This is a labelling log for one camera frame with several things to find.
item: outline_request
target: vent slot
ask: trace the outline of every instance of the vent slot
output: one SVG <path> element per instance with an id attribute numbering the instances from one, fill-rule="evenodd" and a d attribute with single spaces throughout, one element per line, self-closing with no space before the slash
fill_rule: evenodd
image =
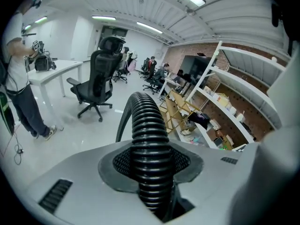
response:
<path id="1" fill-rule="evenodd" d="M 227 162 L 227 163 L 231 163 L 236 165 L 236 163 L 238 162 L 237 159 L 231 158 L 231 157 L 223 157 L 221 158 L 222 161 Z"/>
<path id="2" fill-rule="evenodd" d="M 68 180 L 59 179 L 38 204 L 53 214 L 72 184 Z"/>

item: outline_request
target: chair headrest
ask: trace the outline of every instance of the chair headrest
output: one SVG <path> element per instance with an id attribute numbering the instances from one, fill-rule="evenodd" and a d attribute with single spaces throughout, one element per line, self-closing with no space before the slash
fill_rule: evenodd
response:
<path id="1" fill-rule="evenodd" d="M 126 42 L 121 38 L 109 36 L 101 40 L 99 48 L 109 53 L 119 53 L 121 52 L 124 43 Z"/>

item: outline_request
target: white t-shirt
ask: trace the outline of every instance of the white t-shirt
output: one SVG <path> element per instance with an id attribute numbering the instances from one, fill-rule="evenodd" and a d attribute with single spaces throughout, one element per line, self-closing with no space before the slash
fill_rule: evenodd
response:
<path id="1" fill-rule="evenodd" d="M 6 62 L 9 61 L 8 43 L 13 39 L 19 39 L 22 42 L 22 13 L 15 14 L 9 21 L 2 37 L 3 56 Z M 29 84 L 26 72 L 25 60 L 23 56 L 12 56 L 6 79 L 6 88 L 12 91 L 21 91 Z"/>

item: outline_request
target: pink cloth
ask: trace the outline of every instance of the pink cloth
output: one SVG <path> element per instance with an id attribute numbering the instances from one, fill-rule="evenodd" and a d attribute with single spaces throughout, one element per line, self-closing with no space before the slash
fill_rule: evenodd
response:
<path id="1" fill-rule="evenodd" d="M 131 61 L 131 63 L 129 64 L 127 70 L 128 70 L 129 72 L 132 72 L 132 71 L 135 70 L 135 67 L 136 67 L 136 60 L 133 59 L 133 60 Z"/>

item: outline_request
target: black cable conduit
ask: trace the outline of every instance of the black cable conduit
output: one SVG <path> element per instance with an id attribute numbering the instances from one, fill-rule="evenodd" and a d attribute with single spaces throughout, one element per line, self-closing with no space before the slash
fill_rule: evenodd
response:
<path id="1" fill-rule="evenodd" d="M 135 92 L 127 101 L 116 142 L 121 141 L 131 115 L 130 178 L 139 183 L 140 199 L 161 218 L 171 201 L 175 171 L 165 123 L 153 99 L 146 93 Z"/>

